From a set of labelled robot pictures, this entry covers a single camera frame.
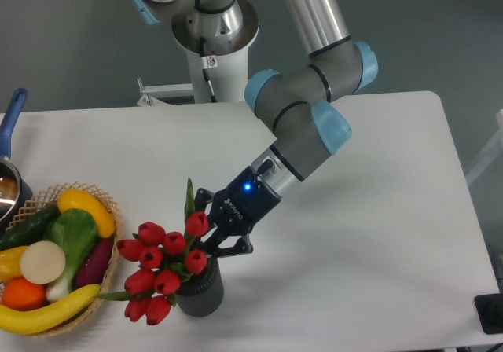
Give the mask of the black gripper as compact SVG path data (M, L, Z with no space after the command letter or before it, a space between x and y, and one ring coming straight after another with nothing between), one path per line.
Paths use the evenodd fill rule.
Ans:
M211 257L226 258L254 252L249 233L255 224L274 209L281 198L259 178L253 167L246 167L224 189L216 193L196 191L195 211L204 212L215 231L200 246ZM222 247L228 237L239 236L232 246Z

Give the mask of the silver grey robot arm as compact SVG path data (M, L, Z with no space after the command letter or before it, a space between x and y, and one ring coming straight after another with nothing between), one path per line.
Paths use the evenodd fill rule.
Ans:
M259 20L247 0L132 0L144 22L168 22L189 62L188 84L140 86L140 104L191 97L197 103L245 101L275 141L224 189L196 192L210 236L198 248L214 257L252 252L254 225L351 137L333 102L371 83L375 53L352 40L336 0L286 0L309 57L291 75L248 72Z

